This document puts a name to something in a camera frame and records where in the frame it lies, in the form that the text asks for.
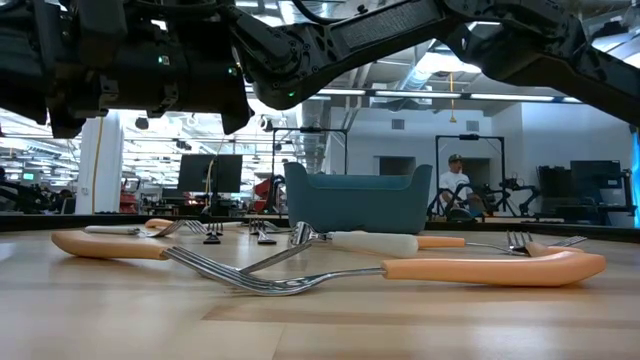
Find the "ceiling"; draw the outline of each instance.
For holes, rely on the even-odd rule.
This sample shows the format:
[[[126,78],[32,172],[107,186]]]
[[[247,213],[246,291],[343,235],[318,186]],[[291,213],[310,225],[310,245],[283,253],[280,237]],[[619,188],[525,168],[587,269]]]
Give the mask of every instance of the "ceiling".
[[[311,11],[320,16],[344,18],[357,13],[356,8],[359,5],[375,9],[392,2],[389,0],[331,0],[330,2],[306,2],[306,4]],[[265,11],[261,14],[256,13],[257,4],[254,1],[237,1],[238,6],[271,25],[306,20],[289,1],[266,0]],[[588,32],[597,30],[611,19],[622,19],[630,24],[630,35],[624,41],[610,42],[606,46],[611,48],[607,48],[607,50],[620,58],[626,58],[640,52],[640,37],[638,36],[640,8],[631,8],[630,0],[566,0],[564,4],[583,19]],[[475,24],[474,26],[476,26],[474,31],[490,31],[494,25]],[[451,56],[446,46],[437,41],[428,41],[351,70],[336,78],[328,87],[561,95],[548,88],[522,88],[505,85],[488,79],[481,73],[466,70],[453,70],[454,72],[450,73],[429,70],[426,81],[414,83],[412,79],[415,78],[420,60],[425,57],[426,53]],[[356,100],[353,97],[333,96],[309,100],[288,111],[270,109],[254,99],[251,99],[250,102],[257,115],[247,127],[227,137],[223,136],[220,116],[217,114],[168,113],[161,119],[150,120],[148,130],[139,130],[135,126],[135,120],[144,114],[124,111],[121,116],[126,139],[123,170],[135,173],[149,182],[175,185],[181,154],[235,152],[245,155],[243,179],[250,183],[257,181],[255,173],[269,173],[271,171],[272,134],[264,132],[260,127],[261,120],[265,118],[271,119],[276,127],[311,125],[330,127],[332,107],[344,108],[347,111],[343,111],[343,113],[351,114],[353,118],[363,107],[379,108],[376,111],[414,109],[434,113],[451,108],[451,100],[449,99],[433,99],[422,104],[412,100],[388,103],[385,99],[359,98]],[[458,110],[480,110],[484,116],[492,116],[510,105],[511,103],[506,101],[456,101],[455,107]],[[47,173],[46,179],[60,185],[68,183],[77,176],[81,143],[79,139],[69,141],[45,139],[44,137],[50,136],[50,129],[38,126],[31,120],[7,111],[0,111],[0,121],[2,132],[9,136],[9,138],[0,138],[0,166],[7,168],[9,173],[17,174],[22,169],[40,168]],[[347,117],[342,121],[342,125],[348,126]],[[11,136],[19,136],[23,139],[15,139]],[[324,158],[326,138],[326,134],[300,134],[297,131],[277,132],[276,139],[281,143],[282,149],[275,157],[276,172],[282,173],[284,159],[302,162],[310,172],[318,171]],[[175,139],[185,141],[191,146],[191,150],[176,146]]]

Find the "white column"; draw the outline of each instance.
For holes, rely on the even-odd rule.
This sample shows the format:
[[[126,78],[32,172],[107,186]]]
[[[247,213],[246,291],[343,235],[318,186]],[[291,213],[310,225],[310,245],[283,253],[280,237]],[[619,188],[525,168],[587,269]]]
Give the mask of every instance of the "white column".
[[[118,212],[123,147],[124,130],[117,111],[87,119],[82,127],[76,214]]]

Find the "man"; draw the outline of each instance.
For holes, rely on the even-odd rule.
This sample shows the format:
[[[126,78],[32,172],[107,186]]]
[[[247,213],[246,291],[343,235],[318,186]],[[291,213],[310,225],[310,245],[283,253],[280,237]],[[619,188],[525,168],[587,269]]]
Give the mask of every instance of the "man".
[[[441,200],[443,206],[447,206],[451,199],[453,198],[452,194],[455,194],[456,189],[461,184],[469,184],[469,177],[462,173],[462,156],[458,154],[453,154],[449,156],[449,171],[440,175],[440,189],[447,189],[451,191],[443,192],[441,195]],[[473,194],[473,190],[470,187],[465,187],[458,193],[458,198],[454,203],[454,207],[461,207],[461,202],[467,200],[476,200],[478,196]]]

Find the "blue plastic bin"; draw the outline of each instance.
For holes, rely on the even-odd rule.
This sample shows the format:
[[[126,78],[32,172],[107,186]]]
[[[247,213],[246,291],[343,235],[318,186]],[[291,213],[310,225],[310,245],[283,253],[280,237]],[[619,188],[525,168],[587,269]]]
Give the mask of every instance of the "blue plastic bin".
[[[309,175],[301,164],[287,163],[289,225],[416,234],[427,218],[432,169],[420,165],[413,176]]]

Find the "fork handle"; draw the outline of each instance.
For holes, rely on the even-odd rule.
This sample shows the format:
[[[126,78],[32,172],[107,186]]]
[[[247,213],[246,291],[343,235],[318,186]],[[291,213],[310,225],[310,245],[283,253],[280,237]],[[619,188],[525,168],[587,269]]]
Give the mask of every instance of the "fork handle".
[[[420,249],[464,247],[465,245],[463,238],[446,236],[416,236],[416,240]]]
[[[561,252],[517,260],[386,260],[384,277],[506,286],[562,286],[589,278],[606,267],[604,256]]]
[[[171,220],[151,219],[146,223],[144,223],[144,227],[149,229],[155,229],[155,228],[161,228],[161,227],[166,228],[166,227],[169,227],[171,224],[173,224],[173,221]]]
[[[170,245],[135,242],[128,237],[99,237],[82,231],[54,231],[51,241],[71,255],[97,259],[167,260],[163,252]]]

